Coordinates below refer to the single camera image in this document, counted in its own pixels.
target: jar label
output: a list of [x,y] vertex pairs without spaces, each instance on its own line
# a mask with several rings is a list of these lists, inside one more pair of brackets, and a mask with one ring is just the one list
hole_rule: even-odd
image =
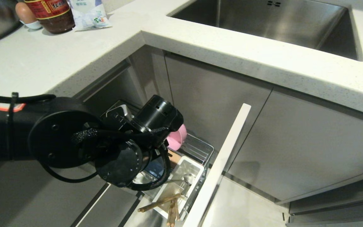
[[25,0],[25,3],[39,20],[58,17],[70,10],[66,0]]

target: quartz countertop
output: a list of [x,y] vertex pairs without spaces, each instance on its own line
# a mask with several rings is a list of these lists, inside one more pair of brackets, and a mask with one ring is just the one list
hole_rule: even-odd
[[[0,95],[73,96],[144,45],[304,92],[363,112],[363,61],[168,17],[193,0],[135,0],[113,27],[52,35],[19,28],[0,40]],[[350,9],[363,59],[363,0]]]

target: black cable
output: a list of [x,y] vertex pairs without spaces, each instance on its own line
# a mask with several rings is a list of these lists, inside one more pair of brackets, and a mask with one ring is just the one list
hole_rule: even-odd
[[94,138],[94,137],[116,136],[117,138],[138,139],[146,136],[151,136],[153,133],[157,133],[163,130],[168,130],[168,128],[162,127],[152,130],[151,132],[143,132],[137,134],[90,128],[84,131],[74,133],[71,137],[71,141],[73,144],[76,145],[83,142],[85,139]]
[[40,162],[40,164],[45,169],[45,171],[47,171],[50,175],[52,175],[53,177],[55,177],[56,179],[58,179],[60,181],[67,182],[67,183],[81,183],[81,182],[90,180],[90,179],[92,179],[92,178],[94,178],[94,177],[96,177],[98,175],[98,172],[95,172],[95,173],[93,173],[93,174],[91,174],[91,175],[89,175],[87,177],[84,177],[84,178],[69,179],[69,178],[66,178],[66,177],[63,177],[63,176],[57,174],[48,165],[46,165],[44,163],[41,163],[41,162]]
[[[29,96],[29,97],[22,97],[18,98],[16,103],[32,103],[32,102],[41,102],[46,100],[55,99],[55,95],[36,95],[36,96]],[[0,96],[0,102],[2,103],[10,103],[11,97],[4,97]]]
[[13,115],[14,115],[14,107],[16,102],[18,101],[19,93],[12,92],[12,97],[10,98],[10,105],[8,109],[8,113],[6,115],[6,152],[8,153],[8,157],[10,160],[14,157],[14,147],[13,147]]

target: chopsticks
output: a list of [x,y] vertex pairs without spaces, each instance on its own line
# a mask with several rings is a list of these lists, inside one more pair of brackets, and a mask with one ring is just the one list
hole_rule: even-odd
[[170,201],[166,225],[170,226],[170,227],[174,227],[176,219],[178,221],[180,221],[179,208],[177,207],[177,199],[173,199]]
[[151,203],[150,205],[147,205],[147,206],[145,206],[145,207],[141,207],[141,208],[139,208],[138,209],[138,212],[145,212],[145,211],[147,211],[147,210],[150,210],[150,209],[152,209],[152,208],[154,208],[154,207],[157,207],[157,206],[160,206],[160,205],[162,205],[162,204],[164,204],[164,203],[167,203],[167,202],[169,202],[169,201],[171,201],[171,200],[173,200],[173,199],[177,199],[178,197],[180,197],[182,194],[181,193],[179,193],[179,194],[176,194],[176,195],[174,195],[174,196],[172,196],[172,197],[167,197],[167,198],[164,198],[163,200],[160,200],[160,201],[156,201],[156,202],[154,202],[154,203]]
[[163,200],[151,203],[150,205],[139,208],[138,212],[145,212],[145,211],[150,210],[150,209],[152,209],[154,207],[157,207],[157,206],[160,206],[160,205],[162,205],[164,203],[170,202],[169,211],[167,212],[168,215],[167,215],[166,225],[170,226],[170,227],[174,227],[175,226],[175,221],[176,220],[180,221],[180,214],[179,214],[179,208],[178,208],[178,205],[177,205],[177,199],[181,195],[182,194],[179,193],[179,194],[176,194],[174,196],[164,198]]

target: brown glass jar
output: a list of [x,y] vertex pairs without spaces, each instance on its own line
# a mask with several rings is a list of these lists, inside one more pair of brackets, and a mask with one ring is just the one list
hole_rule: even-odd
[[64,33],[75,26],[66,0],[25,0],[40,24],[53,34]]

